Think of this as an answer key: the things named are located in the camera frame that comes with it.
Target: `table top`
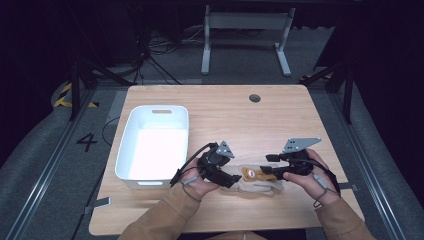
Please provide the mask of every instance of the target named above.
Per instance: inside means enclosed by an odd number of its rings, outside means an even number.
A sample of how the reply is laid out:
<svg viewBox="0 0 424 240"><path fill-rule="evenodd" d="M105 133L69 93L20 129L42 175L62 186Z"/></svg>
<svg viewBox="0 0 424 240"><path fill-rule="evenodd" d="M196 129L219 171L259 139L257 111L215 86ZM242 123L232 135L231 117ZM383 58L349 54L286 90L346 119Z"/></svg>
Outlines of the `table top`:
<svg viewBox="0 0 424 240"><path fill-rule="evenodd" d="M252 94L260 101L250 101ZM225 140L235 155L228 165L263 165L265 155L281 153L288 138L320 137L322 141L310 148L321 155L339 183L347 182L308 90L302 85L134 86L128 90L97 197L110 197L111 204L94 209L89 227L93 235L120 234L167 192L130 189L115 175L126 122L131 110L140 105L187 108L187 156L207 143ZM273 197L213 191L205 196L184 232L319 227L314 200L291 182L283 181L283 187ZM353 191L344 189L341 194L363 218Z"/></svg>

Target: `tan sleeve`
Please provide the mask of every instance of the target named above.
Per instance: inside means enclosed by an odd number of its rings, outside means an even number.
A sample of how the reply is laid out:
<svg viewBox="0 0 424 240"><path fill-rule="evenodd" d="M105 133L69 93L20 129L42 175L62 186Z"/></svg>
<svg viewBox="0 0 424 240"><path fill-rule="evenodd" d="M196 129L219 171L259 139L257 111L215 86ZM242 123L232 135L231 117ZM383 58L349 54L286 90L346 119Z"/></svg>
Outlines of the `tan sleeve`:
<svg viewBox="0 0 424 240"><path fill-rule="evenodd" d="M183 190L175 184L168 195L145 212L137 221L127 226L119 239L177 239L187 221L200 207L201 197L190 186Z"/></svg>
<svg viewBox="0 0 424 240"><path fill-rule="evenodd" d="M362 219L342 198L315 212L329 240L374 239Z"/></svg>

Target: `table hole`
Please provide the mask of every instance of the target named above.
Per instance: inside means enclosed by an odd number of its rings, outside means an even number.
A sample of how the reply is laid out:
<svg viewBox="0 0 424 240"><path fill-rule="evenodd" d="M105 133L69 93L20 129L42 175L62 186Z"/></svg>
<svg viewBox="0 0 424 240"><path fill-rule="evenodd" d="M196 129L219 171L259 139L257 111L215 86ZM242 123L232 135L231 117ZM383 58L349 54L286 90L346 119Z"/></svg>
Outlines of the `table hole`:
<svg viewBox="0 0 424 240"><path fill-rule="evenodd" d="M249 100L254 103L258 103L261 101L261 97L257 94L252 94L249 96Z"/></svg>

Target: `silver metal bracket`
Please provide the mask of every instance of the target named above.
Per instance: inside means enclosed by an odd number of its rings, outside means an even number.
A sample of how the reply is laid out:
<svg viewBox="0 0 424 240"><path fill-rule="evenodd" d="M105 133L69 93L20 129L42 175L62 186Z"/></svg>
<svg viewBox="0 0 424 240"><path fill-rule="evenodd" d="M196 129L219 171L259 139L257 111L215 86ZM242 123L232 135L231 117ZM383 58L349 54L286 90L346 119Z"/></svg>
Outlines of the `silver metal bracket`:
<svg viewBox="0 0 424 240"><path fill-rule="evenodd" d="M231 151L230 147L228 147L225 141L221 142L221 145L219 145L218 149L216 150L216 153L224 157L234 158L233 152Z"/></svg>
<svg viewBox="0 0 424 240"><path fill-rule="evenodd" d="M321 138L289 138L283 148L283 153L298 152L319 142L321 142Z"/></svg>
<svg viewBox="0 0 424 240"><path fill-rule="evenodd" d="M91 214L91 213L93 213L93 210L95 208L104 207L104 206L109 205L110 203L111 203L110 197L105 197L105 198L102 198L102 199L97 199L96 201L94 201L94 204L92 206L84 207L82 213L84 215Z"/></svg>

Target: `metal stand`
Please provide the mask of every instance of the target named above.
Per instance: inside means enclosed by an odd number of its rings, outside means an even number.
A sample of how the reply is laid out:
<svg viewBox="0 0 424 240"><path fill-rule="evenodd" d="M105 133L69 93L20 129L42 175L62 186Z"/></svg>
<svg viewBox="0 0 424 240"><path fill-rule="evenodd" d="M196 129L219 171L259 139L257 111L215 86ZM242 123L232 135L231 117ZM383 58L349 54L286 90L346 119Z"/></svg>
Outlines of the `metal stand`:
<svg viewBox="0 0 424 240"><path fill-rule="evenodd" d="M282 38L279 43L275 43L275 51L284 76L290 76L290 68L284 55L284 46L293 21L295 8L291 8L288 13L225 13L211 12L210 6L206 6L205 12L205 47L203 50L203 60L201 73L209 74L209 63L211 56L210 29L269 29L282 30Z"/></svg>

